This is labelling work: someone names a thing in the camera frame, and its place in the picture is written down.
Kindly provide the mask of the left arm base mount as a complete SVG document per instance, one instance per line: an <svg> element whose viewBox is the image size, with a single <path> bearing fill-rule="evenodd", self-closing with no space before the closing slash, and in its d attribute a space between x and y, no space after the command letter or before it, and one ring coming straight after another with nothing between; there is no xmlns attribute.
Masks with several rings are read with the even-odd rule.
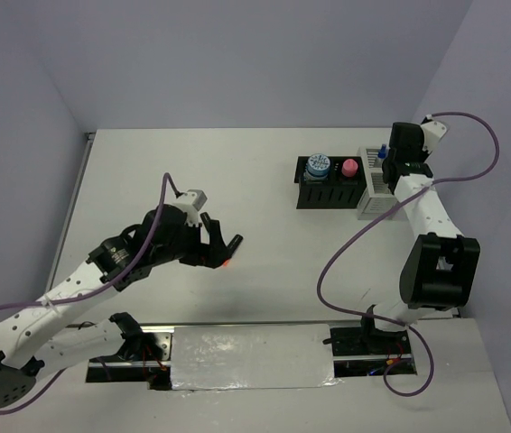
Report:
<svg viewBox="0 0 511 433"><path fill-rule="evenodd" d="M172 389L171 365L174 328L147 326L150 344L124 356L106 355L88 362L86 383L138 383L148 390Z"/></svg>

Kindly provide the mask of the white slotted organizer box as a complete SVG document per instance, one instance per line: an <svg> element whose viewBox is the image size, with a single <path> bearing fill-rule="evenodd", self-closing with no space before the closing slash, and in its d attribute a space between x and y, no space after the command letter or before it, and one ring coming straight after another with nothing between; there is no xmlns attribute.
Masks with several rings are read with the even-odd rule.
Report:
<svg viewBox="0 0 511 433"><path fill-rule="evenodd" d="M376 147L360 147L358 156L363 163L367 186L358 202L359 220L373 220L394 207L398 201L383 182L382 161Z"/></svg>

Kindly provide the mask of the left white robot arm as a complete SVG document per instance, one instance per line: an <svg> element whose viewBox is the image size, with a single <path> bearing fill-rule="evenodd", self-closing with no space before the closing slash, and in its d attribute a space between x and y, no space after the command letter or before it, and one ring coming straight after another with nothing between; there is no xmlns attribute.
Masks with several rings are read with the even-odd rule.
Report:
<svg viewBox="0 0 511 433"><path fill-rule="evenodd" d="M62 283L0 322L0 414L12 413L12 404L40 379L89 358L161 362L165 343L128 313L74 332L66 328L157 266L178 262L217 269L242 241L235 235L225 242L217 219L174 205L151 210L141 223L104 240Z"/></svg>

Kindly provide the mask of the clear blue capped pen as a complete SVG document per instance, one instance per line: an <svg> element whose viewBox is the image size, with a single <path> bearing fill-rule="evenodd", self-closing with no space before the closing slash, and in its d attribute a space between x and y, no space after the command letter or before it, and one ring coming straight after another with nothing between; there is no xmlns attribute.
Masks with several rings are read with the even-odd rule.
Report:
<svg viewBox="0 0 511 433"><path fill-rule="evenodd" d="M376 161L379 164L382 164L383 161L386 159L387 156L387 146L385 144L382 144L380 149L378 150Z"/></svg>

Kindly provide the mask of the pink glue stick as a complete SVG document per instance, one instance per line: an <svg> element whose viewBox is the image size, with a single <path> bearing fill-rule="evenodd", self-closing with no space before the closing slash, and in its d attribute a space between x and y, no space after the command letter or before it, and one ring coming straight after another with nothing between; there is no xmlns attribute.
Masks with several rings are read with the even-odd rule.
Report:
<svg viewBox="0 0 511 433"><path fill-rule="evenodd" d="M351 179L358 174L358 162L352 158L346 159L341 164L341 175L347 179Z"/></svg>

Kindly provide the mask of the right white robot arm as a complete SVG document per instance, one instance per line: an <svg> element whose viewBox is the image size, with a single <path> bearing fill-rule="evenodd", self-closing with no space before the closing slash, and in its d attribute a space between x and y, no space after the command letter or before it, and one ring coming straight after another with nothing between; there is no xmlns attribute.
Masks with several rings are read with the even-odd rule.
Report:
<svg viewBox="0 0 511 433"><path fill-rule="evenodd" d="M409 326L469 300L480 245L451 221L427 159L448 127L429 115L419 124L395 122L388 143L355 157L315 153L296 162L299 209L355 209L378 221L403 212L414 244L399 277L399 293L362 315L358 346L379 353L398 344Z"/></svg>

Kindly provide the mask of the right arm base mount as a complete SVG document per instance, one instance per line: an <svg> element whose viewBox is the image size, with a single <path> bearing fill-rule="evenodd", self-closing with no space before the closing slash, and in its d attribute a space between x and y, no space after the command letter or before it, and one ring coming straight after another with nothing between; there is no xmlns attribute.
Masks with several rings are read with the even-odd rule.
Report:
<svg viewBox="0 0 511 433"><path fill-rule="evenodd" d="M388 366L398 362L390 375L416 374L406 331L372 338L360 326L331 327L330 336L322 343L331 348L337 378L382 376Z"/></svg>

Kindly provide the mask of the black slotted organizer box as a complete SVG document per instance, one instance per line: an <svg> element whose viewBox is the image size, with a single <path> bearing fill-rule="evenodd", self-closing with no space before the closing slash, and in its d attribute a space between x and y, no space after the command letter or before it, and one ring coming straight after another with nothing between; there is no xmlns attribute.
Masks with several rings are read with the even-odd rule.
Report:
<svg viewBox="0 0 511 433"><path fill-rule="evenodd" d="M355 209L367 186L364 168L358 156L328 156L331 161L330 173L325 180L307 180L304 168L310 156L299 156L296 163L294 182L299 187L297 209ZM358 162L358 174L347 179L341 175L341 164L352 158Z"/></svg>

